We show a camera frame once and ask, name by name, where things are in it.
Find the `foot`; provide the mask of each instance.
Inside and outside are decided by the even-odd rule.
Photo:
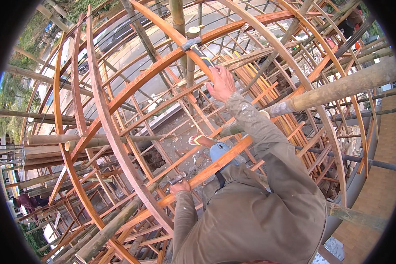
[[[195,144],[195,142],[194,142],[193,140],[196,139],[197,136],[199,136],[199,135],[193,135],[193,136],[191,137],[190,143]],[[197,142],[198,142],[199,144],[201,144],[202,146],[204,146],[204,147],[211,147],[212,145],[215,144],[214,141],[212,141],[211,139],[206,138],[205,136],[200,137],[200,138],[197,140]]]

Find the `hat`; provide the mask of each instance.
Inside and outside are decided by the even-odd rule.
[[[16,208],[21,207],[21,206],[18,204],[18,200],[17,200],[16,198],[12,198],[12,200],[13,200],[13,205],[14,205]]]

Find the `sandal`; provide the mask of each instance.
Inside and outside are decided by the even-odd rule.
[[[198,141],[197,141],[197,140],[198,140],[200,137],[202,137],[202,136],[203,136],[203,135],[199,135],[199,136],[197,136],[194,140],[192,140],[192,137],[193,137],[193,136],[191,136],[191,137],[189,138],[189,140],[188,140],[189,144],[190,144],[190,145],[193,145],[193,146],[202,146],[202,145],[199,144]]]

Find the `worker's hand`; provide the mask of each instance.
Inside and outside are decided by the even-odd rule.
[[[214,86],[209,82],[205,83],[207,90],[216,100],[226,103],[230,95],[236,92],[233,75],[225,66],[216,65],[216,68],[209,67],[214,78]]]
[[[170,186],[170,193],[176,196],[176,193],[180,191],[191,191],[191,186],[189,185],[186,179],[183,179],[182,182],[178,182],[175,185]]]

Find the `hammer handle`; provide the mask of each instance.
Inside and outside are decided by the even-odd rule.
[[[196,54],[198,54],[198,56],[204,61],[205,65],[207,65],[207,67],[214,67],[214,63],[210,60],[210,58],[208,58],[203,52],[202,50],[198,47],[197,44],[194,44],[191,46],[191,50],[193,50]]]

